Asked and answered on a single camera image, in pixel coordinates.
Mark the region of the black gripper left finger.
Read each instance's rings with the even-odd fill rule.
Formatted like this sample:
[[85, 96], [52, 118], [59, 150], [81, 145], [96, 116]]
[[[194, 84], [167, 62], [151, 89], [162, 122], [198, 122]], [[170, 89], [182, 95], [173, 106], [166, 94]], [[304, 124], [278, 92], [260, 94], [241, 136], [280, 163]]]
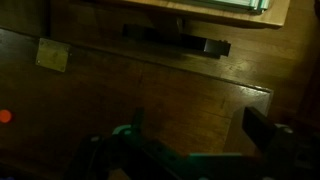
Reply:
[[144, 120], [145, 110], [143, 107], [135, 109], [132, 121], [130, 124], [117, 126], [113, 132], [113, 137], [124, 137], [126, 139], [143, 140], [142, 123]]

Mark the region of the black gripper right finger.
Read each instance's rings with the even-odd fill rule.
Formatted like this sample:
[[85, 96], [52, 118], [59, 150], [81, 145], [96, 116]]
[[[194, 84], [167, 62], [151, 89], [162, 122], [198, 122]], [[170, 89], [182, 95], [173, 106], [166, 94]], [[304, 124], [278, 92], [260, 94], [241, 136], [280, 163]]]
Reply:
[[294, 155], [293, 130], [287, 125], [272, 123], [255, 107], [244, 109], [242, 129], [263, 156]]

